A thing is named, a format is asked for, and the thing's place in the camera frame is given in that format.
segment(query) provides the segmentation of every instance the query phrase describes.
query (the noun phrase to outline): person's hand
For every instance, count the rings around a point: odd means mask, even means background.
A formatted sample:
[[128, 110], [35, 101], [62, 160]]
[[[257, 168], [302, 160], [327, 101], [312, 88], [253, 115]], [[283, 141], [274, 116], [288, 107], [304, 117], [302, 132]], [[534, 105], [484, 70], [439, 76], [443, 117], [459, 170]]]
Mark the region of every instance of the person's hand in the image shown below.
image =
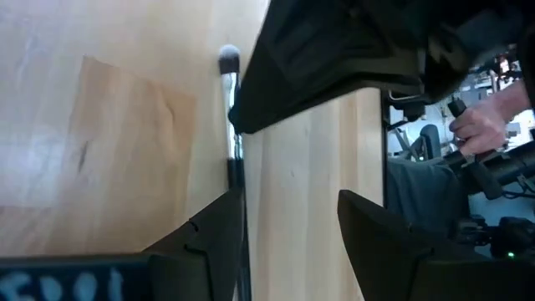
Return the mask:
[[492, 96], [464, 111], [450, 124], [455, 136], [463, 139], [459, 151], [465, 156], [501, 147], [506, 141], [506, 120]]

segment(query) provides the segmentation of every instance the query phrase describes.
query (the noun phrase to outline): black cable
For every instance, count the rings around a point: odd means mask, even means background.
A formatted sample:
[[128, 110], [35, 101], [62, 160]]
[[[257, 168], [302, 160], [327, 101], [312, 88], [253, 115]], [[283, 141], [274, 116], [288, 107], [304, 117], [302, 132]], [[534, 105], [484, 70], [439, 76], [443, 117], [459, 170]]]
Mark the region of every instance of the black cable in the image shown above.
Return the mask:
[[526, 187], [523, 187], [522, 192], [503, 191], [502, 196], [505, 197], [506, 199], [509, 199], [509, 200], [514, 200], [514, 199], [517, 199], [519, 197], [526, 197], [526, 198], [535, 199], [535, 195], [530, 195], [530, 194], [527, 194], [526, 192], [527, 192]]
[[534, 191], [529, 185], [526, 185], [526, 188], [527, 188], [531, 193], [535, 193], [535, 191]]

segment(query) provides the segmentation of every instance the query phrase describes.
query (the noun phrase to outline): wooden surface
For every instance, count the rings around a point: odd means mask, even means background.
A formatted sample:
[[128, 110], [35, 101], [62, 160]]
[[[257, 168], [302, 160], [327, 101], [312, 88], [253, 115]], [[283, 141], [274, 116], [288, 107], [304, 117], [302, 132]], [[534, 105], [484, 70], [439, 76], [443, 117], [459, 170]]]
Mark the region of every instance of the wooden surface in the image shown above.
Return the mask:
[[[267, 0], [0, 0], [0, 254], [135, 252], [227, 185], [218, 49]], [[338, 189], [382, 200], [367, 89], [245, 137], [255, 300], [355, 300]]]

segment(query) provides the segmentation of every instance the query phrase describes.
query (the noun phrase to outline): black plastic object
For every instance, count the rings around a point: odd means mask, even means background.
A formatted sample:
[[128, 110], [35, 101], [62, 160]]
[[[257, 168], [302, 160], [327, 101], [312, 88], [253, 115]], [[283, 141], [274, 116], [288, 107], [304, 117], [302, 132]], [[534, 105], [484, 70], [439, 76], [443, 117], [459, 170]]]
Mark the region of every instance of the black plastic object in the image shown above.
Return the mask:
[[450, 109], [453, 117], [457, 118], [466, 111], [466, 105], [462, 99], [454, 98], [450, 103], [448, 103], [448, 109]]
[[230, 121], [252, 133], [363, 87], [434, 103], [520, 40], [529, 3], [272, 0]]
[[466, 171], [471, 174], [487, 199], [496, 200], [503, 195], [503, 188], [500, 182], [481, 162], [474, 161], [470, 163], [466, 166]]
[[535, 256], [535, 223], [525, 218], [502, 217], [493, 233], [491, 253], [496, 258]]
[[459, 174], [463, 165], [467, 163], [465, 156], [458, 150], [444, 156], [444, 163], [448, 165], [453, 172]]
[[366, 301], [534, 300], [532, 263], [494, 260], [339, 193], [344, 245]]
[[441, 138], [436, 125], [426, 125], [420, 131], [420, 138], [425, 147], [424, 159], [431, 160], [442, 157]]
[[482, 247], [492, 242], [492, 231], [485, 218], [480, 215], [470, 215], [452, 224], [448, 238], [454, 243], [467, 247]]
[[243, 243], [240, 272], [237, 277], [237, 297], [238, 301], [250, 301], [252, 300], [251, 262], [249, 256], [249, 230], [247, 226], [247, 200], [245, 197], [245, 168], [243, 163], [243, 159], [227, 159], [227, 179], [229, 189], [243, 191]]
[[[535, 141], [520, 145], [506, 153], [499, 153], [489, 160], [480, 162], [486, 168], [486, 172], [496, 179], [499, 186], [505, 186], [518, 181], [519, 176], [531, 178], [535, 176]], [[473, 174], [467, 169], [457, 170], [457, 176], [469, 194], [483, 191]]]
[[403, 117], [409, 122], [417, 121], [423, 114], [425, 114], [425, 106], [421, 104], [410, 104], [402, 107]]
[[229, 191], [142, 253], [0, 259], [0, 299], [47, 300], [60, 287], [62, 300], [87, 299], [76, 298], [82, 290], [95, 300], [231, 301], [242, 229], [241, 191]]

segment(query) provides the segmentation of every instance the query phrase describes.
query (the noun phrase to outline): black fabric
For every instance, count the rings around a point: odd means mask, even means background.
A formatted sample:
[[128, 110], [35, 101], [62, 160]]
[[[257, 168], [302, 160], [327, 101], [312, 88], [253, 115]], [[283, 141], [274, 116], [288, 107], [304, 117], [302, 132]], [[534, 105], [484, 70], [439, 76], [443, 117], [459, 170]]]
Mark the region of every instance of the black fabric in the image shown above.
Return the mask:
[[388, 159], [386, 209], [429, 232], [447, 235], [470, 215], [468, 196], [447, 166]]

